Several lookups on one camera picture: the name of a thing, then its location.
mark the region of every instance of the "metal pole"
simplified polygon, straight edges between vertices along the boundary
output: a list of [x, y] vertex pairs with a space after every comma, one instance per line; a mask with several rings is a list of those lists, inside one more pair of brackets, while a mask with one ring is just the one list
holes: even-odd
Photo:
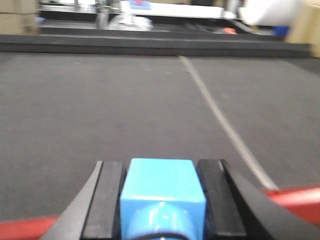
[[75, 11], [79, 10], [79, 0], [74, 0], [74, 10]]

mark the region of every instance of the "cardboard box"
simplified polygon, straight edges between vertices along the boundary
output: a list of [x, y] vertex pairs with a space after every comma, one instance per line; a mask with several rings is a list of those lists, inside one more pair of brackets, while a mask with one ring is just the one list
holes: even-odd
[[297, 18], [290, 26], [286, 41], [294, 44], [312, 44], [312, 55], [320, 58], [320, 5], [301, 6]]
[[38, 0], [0, 0], [0, 13], [35, 14], [38, 11]]
[[37, 14], [0, 14], [0, 34], [34, 35], [38, 33]]

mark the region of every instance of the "black plastic part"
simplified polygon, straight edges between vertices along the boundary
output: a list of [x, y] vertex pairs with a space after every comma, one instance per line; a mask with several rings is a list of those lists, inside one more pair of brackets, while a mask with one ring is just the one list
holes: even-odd
[[121, 162], [104, 163], [81, 239], [121, 239], [119, 197], [125, 177]]
[[103, 162], [96, 166], [77, 196], [40, 240], [79, 240]]
[[319, 240], [320, 229], [276, 204], [222, 160], [250, 240]]
[[196, 171], [206, 196], [205, 240], [246, 240], [247, 232], [219, 160], [202, 159]]
[[308, 57], [309, 44], [277, 41], [0, 35], [0, 52], [152, 56]]

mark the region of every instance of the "white line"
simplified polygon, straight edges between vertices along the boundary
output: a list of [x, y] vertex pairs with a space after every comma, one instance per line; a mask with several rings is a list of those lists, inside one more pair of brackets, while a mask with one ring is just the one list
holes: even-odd
[[213, 97], [210, 95], [208, 88], [200, 78], [197, 70], [194, 68], [194, 66], [191, 64], [188, 58], [186, 58], [185, 56], [179, 56], [179, 58], [185, 65], [187, 70], [191, 73], [195, 83], [199, 87], [200, 92], [202, 93], [204, 99], [207, 101], [209, 107], [211, 108], [213, 115], [218, 119], [220, 125], [222, 126], [226, 134], [229, 136], [230, 140], [242, 156], [243, 160], [246, 162], [247, 166], [251, 169], [253, 174], [264, 187], [270, 190], [278, 190], [279, 188], [277, 187], [277, 185], [274, 183], [274, 181], [272, 181], [272, 179], [268, 176], [265, 170], [258, 163], [257, 159], [252, 154], [250, 149], [247, 147], [245, 142], [241, 139], [234, 127], [232, 127], [230, 123], [227, 121], [227, 119], [219, 109], [218, 105], [214, 101]]

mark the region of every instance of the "blue container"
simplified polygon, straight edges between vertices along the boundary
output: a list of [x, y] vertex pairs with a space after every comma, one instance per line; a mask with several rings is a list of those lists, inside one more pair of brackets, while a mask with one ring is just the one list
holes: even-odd
[[132, 159], [120, 196], [123, 240], [146, 235], [202, 240], [205, 210], [191, 160]]

